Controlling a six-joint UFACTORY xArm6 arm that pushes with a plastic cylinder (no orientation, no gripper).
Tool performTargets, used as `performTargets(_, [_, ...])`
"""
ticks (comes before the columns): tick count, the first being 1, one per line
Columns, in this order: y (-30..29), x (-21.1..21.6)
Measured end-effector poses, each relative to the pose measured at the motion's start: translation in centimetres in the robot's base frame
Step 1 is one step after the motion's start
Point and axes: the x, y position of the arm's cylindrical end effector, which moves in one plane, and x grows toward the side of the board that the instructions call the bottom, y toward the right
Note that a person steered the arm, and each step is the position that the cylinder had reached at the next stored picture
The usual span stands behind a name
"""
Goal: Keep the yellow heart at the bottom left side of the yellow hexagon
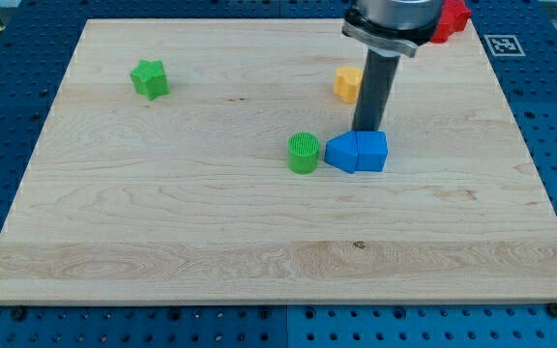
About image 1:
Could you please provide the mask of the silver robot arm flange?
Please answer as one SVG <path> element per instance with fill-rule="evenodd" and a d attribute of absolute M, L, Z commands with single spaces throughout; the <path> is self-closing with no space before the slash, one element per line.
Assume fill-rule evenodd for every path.
<path fill-rule="evenodd" d="M 443 0 L 353 0 L 344 15 L 344 36 L 389 54 L 414 57 L 428 43 Z"/>

